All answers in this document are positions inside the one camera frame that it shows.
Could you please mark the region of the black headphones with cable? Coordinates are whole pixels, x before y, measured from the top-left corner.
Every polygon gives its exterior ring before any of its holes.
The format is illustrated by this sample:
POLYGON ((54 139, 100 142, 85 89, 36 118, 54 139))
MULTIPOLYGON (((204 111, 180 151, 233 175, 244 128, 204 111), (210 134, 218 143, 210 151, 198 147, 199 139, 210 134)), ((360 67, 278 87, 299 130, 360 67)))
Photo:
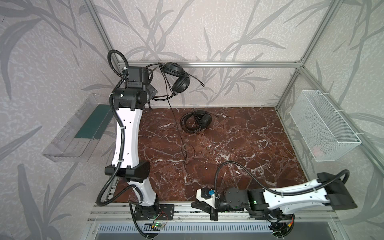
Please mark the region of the black headphones with cable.
POLYGON ((168 63, 155 63, 150 64, 146 66, 150 69, 150 78, 152 79, 154 76, 154 71, 156 68, 159 69, 160 73, 163 76, 164 82, 165 82, 165 88, 166 88, 166 95, 160 96, 160 97, 153 97, 152 100, 155 102, 167 102, 168 106, 171 109, 171 113, 174 117, 175 126, 177 129, 177 133, 179 135, 181 145, 181 154, 183 156, 183 168, 186 174, 186 179, 190 181, 190 186, 192 190, 195 191, 195 188, 193 186, 192 178, 188 172, 187 169, 187 160, 189 157, 188 148, 186 146, 186 143, 183 139, 182 133, 180 131, 179 123, 176 118, 176 114, 174 112, 174 108, 171 105, 170 99, 176 97, 178 94, 184 92, 190 85, 191 81, 191 75, 188 74, 179 64, 168 62, 168 63))
POLYGON ((182 116, 180 119, 180 125, 186 133, 195 134, 203 131, 211 125, 213 121, 212 116, 215 116, 216 118, 220 117, 219 115, 204 110, 192 111, 182 116), (195 123, 192 124, 191 127, 187 125, 190 118, 195 120, 195 123))

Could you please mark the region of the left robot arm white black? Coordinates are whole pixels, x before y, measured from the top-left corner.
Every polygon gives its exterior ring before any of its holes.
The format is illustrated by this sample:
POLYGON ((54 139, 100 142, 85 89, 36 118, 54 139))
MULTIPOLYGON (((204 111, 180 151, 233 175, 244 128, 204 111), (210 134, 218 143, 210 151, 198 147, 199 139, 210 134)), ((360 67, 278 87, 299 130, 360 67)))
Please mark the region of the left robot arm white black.
POLYGON ((153 219, 160 214, 160 202, 149 180, 151 164, 141 162, 138 154, 141 117, 145 105, 157 94, 151 84, 153 71, 130 66, 118 50, 110 50, 107 59, 110 68, 121 78, 109 96, 109 105, 117 122, 117 140, 113 161, 105 167, 105 174, 110 178, 98 194, 96 204, 106 206, 132 189, 138 198, 136 202, 130 202, 130 205, 135 205, 130 210, 132 218, 153 219), (128 186, 103 201, 102 197, 115 177, 125 179, 128 186))

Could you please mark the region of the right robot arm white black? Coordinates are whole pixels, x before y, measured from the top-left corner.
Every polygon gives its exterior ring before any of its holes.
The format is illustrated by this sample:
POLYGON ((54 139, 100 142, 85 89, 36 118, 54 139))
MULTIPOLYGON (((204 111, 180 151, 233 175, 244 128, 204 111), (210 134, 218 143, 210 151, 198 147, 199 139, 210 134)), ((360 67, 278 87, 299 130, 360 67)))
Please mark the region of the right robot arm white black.
POLYGON ((294 220, 295 213, 306 208, 330 206, 334 211, 351 210, 357 204, 346 188, 349 176, 349 170, 336 175, 318 173, 316 179, 300 185, 278 189, 229 188, 222 194, 216 187, 201 188, 196 191, 191 207, 208 213, 212 221, 217 221, 221 212, 247 211, 252 219, 276 224, 294 220))

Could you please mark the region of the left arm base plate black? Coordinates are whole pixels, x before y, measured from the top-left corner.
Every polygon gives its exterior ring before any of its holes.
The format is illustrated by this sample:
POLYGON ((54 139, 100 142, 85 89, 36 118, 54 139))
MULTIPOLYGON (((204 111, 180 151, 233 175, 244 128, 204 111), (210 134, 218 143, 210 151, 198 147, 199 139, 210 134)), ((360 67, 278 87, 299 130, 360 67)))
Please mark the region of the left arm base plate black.
POLYGON ((133 214, 137 221, 146 220, 173 220, 175 213, 174 204, 159 204, 149 207, 138 205, 135 207, 133 214))

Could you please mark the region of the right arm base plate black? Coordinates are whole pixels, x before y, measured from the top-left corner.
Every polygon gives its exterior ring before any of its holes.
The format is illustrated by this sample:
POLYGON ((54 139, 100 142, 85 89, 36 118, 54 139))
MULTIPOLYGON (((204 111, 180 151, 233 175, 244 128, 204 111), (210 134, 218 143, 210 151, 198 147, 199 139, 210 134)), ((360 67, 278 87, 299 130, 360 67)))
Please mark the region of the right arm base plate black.
POLYGON ((266 220, 269 222, 280 222, 280 221, 294 221, 295 215, 294 214, 284 214, 280 209, 275 210, 269 210, 269 209, 263 209, 263 210, 249 210, 248 211, 251 218, 254 218, 256 220, 266 220))

